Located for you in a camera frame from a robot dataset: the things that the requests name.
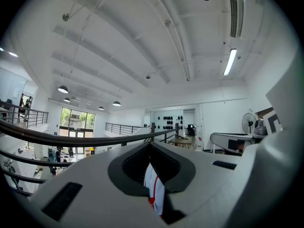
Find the floor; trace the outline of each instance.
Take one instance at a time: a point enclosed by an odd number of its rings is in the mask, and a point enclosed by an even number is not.
[[[77,161],[79,161],[79,160],[81,160],[81,159],[83,159],[83,158],[85,158],[85,155],[84,154],[74,154],[74,158],[64,158],[63,156],[69,156],[69,155],[62,155],[62,161],[64,160],[64,159],[66,159],[68,162],[77,162]],[[47,158],[46,157],[44,157],[44,158],[41,158],[40,159],[41,161],[47,161]],[[48,167],[48,166],[38,166],[38,168],[39,168],[39,170],[41,170],[40,171],[40,178],[41,179],[46,179],[46,180],[48,180],[48,179],[51,179],[52,177],[53,177],[53,175],[52,175],[52,173],[51,173],[51,170],[50,170],[50,168]]]
[[[195,136],[187,136],[187,135],[184,135],[183,136],[184,138],[186,138],[187,139],[187,142],[189,141],[189,140],[191,140],[191,142],[192,142],[192,144],[189,144],[189,150],[195,150],[196,149],[196,147],[195,147]]]

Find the table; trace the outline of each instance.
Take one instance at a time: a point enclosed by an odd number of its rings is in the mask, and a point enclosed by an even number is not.
[[[189,146],[192,144],[192,139],[182,139],[175,137],[169,140],[169,143],[173,143],[174,146],[189,149]]]

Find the person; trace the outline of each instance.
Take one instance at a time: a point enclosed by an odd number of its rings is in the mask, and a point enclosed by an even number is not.
[[[74,154],[73,154],[73,148],[72,147],[69,147],[68,148],[68,154],[70,155],[70,157],[72,157]]]
[[[56,159],[57,159],[57,162],[60,162],[61,157],[60,157],[59,151],[56,151]]]
[[[24,103],[23,103],[23,94],[21,96],[21,99],[20,99],[20,103],[19,103],[19,106],[23,107]],[[18,122],[20,122],[20,114],[23,113],[23,109],[19,109],[18,110]]]
[[[30,109],[31,104],[32,104],[32,97],[30,96],[29,99],[26,100],[24,107]],[[24,115],[24,118],[25,118],[24,121],[25,122],[28,121],[29,109],[25,110],[25,115]]]
[[[149,189],[150,205],[154,208],[155,212],[159,216],[162,216],[165,186],[157,176],[151,163],[149,164],[146,171],[144,186]]]

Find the desk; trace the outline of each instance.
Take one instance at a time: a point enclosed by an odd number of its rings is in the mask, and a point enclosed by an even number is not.
[[[174,146],[178,146],[181,148],[189,149],[189,146],[192,144],[191,139],[182,139],[182,138],[173,138],[169,141],[169,143],[174,143]]]
[[[215,145],[229,152],[240,153],[240,151],[244,152],[247,146],[260,142],[265,137],[266,136],[264,135],[257,135],[254,133],[240,135],[229,133],[213,133],[210,136],[210,140],[213,143],[213,153],[215,153]],[[230,149],[229,142],[237,142],[237,150]]]

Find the black slot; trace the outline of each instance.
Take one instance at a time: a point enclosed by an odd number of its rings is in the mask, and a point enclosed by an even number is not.
[[[42,212],[52,219],[59,221],[70,206],[82,185],[69,182],[60,192],[43,208]]]
[[[223,161],[215,161],[212,163],[213,165],[223,167],[226,169],[234,170],[236,168],[236,164],[228,163],[228,162],[223,162]]]

